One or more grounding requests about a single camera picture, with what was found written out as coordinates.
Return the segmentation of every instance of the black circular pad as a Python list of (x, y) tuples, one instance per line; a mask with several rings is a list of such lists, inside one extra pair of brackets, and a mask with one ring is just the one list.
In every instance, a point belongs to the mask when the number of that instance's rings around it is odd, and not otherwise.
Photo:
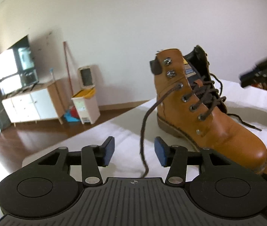
[(52, 188), (52, 182), (41, 177), (28, 178), (17, 186), (18, 192), (26, 197), (44, 196), (49, 193)]
[(217, 181), (215, 183), (215, 189), (224, 196), (238, 198), (249, 193), (251, 187), (242, 179), (229, 177)]
[(22, 218), (57, 214), (78, 195), (75, 179), (50, 165), (24, 167), (0, 182), (1, 209)]
[(207, 169), (190, 184), (195, 203), (204, 211), (224, 218), (244, 218), (267, 206), (267, 181), (237, 167)]

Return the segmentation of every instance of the brown leather boot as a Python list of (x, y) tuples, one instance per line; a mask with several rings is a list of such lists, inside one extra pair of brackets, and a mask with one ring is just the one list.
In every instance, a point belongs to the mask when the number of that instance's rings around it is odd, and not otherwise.
[(157, 106), (161, 129), (187, 138), (197, 150), (215, 149), (254, 172), (264, 169), (264, 143), (226, 114), (226, 97), (214, 88), (201, 47), (185, 57), (178, 49), (160, 51), (150, 65), (157, 103), (162, 101)]

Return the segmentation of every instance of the table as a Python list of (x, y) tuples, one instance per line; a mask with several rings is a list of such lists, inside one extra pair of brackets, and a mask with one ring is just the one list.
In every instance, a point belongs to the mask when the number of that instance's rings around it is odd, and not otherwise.
[[(238, 83), (221, 80), (223, 83), (223, 96), (227, 97), (225, 104), (229, 113), (238, 114), (241, 118), (259, 128), (262, 132), (249, 129), (258, 136), (267, 147), (267, 91), (247, 87), (242, 89)], [(52, 147), (42, 150), (24, 159), (22, 166), (44, 156), (50, 151), (66, 146), (69, 151), (80, 151), (88, 145), (101, 145), (108, 136), (115, 138), (115, 152), (109, 166), (100, 167), (103, 181), (107, 177), (140, 177), (144, 167), (139, 155), (140, 130), (142, 119), (146, 111), (155, 103), (152, 99), (118, 117), (106, 121), (74, 137), (64, 140)], [(189, 151), (194, 151), (184, 139), (175, 138), (157, 125), (157, 113), (153, 111), (148, 117), (145, 132), (145, 157), (149, 165), (148, 177), (162, 177), (165, 181), (169, 168), (161, 167), (154, 152), (154, 138), (160, 136), (168, 145), (181, 145)], [(186, 181), (191, 181), (199, 174), (198, 166), (188, 166)], [(81, 167), (72, 166), (70, 175), (81, 181)]]

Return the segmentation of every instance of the shoelace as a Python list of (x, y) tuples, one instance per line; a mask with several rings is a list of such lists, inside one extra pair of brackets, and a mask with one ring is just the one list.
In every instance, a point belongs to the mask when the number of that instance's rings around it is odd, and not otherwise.
[[(223, 84), (221, 83), (220, 80), (218, 80), (216, 78), (215, 75), (213, 75), (213, 74), (211, 74), (211, 75), (220, 83), (221, 92), (222, 92)], [(208, 111), (205, 114), (199, 115), (199, 120), (203, 121), (211, 114), (211, 112), (213, 111), (214, 107), (216, 107), (218, 104), (220, 104), (221, 101), (224, 102), (226, 100), (226, 97), (216, 98), (215, 96), (212, 96), (210, 94), (211, 92), (217, 92), (218, 93), (217, 89), (212, 89), (211, 88), (211, 84), (214, 84), (214, 81), (203, 81), (204, 77), (202, 77), (201, 80), (203, 82), (203, 86), (199, 87), (199, 85), (197, 83), (193, 83), (191, 85), (191, 88), (193, 89), (192, 92), (189, 93), (189, 94), (184, 95), (182, 97), (182, 100), (183, 101), (185, 101), (185, 99), (188, 100), (188, 98), (190, 98), (193, 94), (195, 94), (196, 96), (203, 95), (195, 105), (191, 105), (190, 106), (190, 108), (192, 108), (192, 111), (194, 111), (201, 105), (201, 103), (203, 103), (205, 105), (211, 104), (211, 107), (208, 109)], [(153, 106), (150, 107), (150, 109), (146, 112), (146, 114), (145, 114), (145, 116), (143, 118), (142, 127), (141, 127), (141, 134), (140, 134), (140, 156), (141, 156), (141, 160), (143, 162), (143, 166), (145, 168), (145, 172), (142, 174), (141, 178), (146, 177), (148, 172), (149, 172), (149, 167), (148, 167), (148, 164), (146, 162), (145, 154), (144, 154), (144, 136), (145, 136), (145, 127), (146, 127), (147, 118), (155, 110), (155, 108), (159, 104), (161, 104), (163, 102), (163, 100), (166, 97), (168, 97), (172, 92), (180, 90), (182, 87), (183, 87), (183, 84), (182, 83), (178, 83), (173, 88), (168, 90)], [(236, 114), (227, 114), (227, 115), (235, 116), (240, 120), (240, 122), (243, 125), (261, 131), (261, 129), (244, 122), (239, 115), (236, 115)]]
[[(222, 95), (222, 91), (223, 91), (223, 84), (222, 84), (222, 82), (221, 82), (221, 81), (220, 81), (214, 74), (210, 73), (210, 75), (211, 75), (212, 77), (214, 77), (215, 80), (220, 84), (220, 93), (219, 93), (219, 95)], [(252, 129), (255, 129), (255, 130), (258, 130), (258, 131), (262, 131), (260, 128), (255, 127), (255, 126), (253, 126), (253, 125), (251, 125), (251, 124), (249, 124), (249, 123), (244, 122), (244, 121), (241, 119), (241, 117), (240, 117), (239, 115), (231, 114), (231, 113), (227, 113), (227, 115), (228, 115), (228, 116), (235, 116), (236, 118), (239, 119), (240, 123), (243, 124), (243, 125), (246, 126), (246, 127), (250, 127), (250, 128), (252, 128)]]

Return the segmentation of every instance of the boot eyelet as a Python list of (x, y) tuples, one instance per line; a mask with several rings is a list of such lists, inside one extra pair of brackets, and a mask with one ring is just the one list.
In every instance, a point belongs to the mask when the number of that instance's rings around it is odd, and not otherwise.
[(172, 63), (172, 59), (171, 58), (166, 58), (164, 59), (163, 63), (167, 66), (170, 65)]
[(184, 103), (187, 103), (189, 101), (189, 98), (187, 98), (185, 95), (182, 96), (182, 101)]
[(191, 112), (194, 112), (194, 111), (196, 111), (196, 108), (194, 107), (194, 105), (191, 105), (191, 106), (189, 107), (189, 110), (190, 110)]
[(172, 69), (172, 70), (170, 70), (170, 71), (167, 72), (166, 76), (167, 76), (168, 78), (173, 78), (173, 77), (176, 76), (176, 73), (175, 73), (175, 71)]
[(200, 114), (197, 118), (199, 119), (199, 121), (204, 121), (205, 120), (202, 114)]
[(183, 86), (184, 86), (183, 83), (179, 82), (178, 83), (178, 90), (181, 90), (183, 88)]

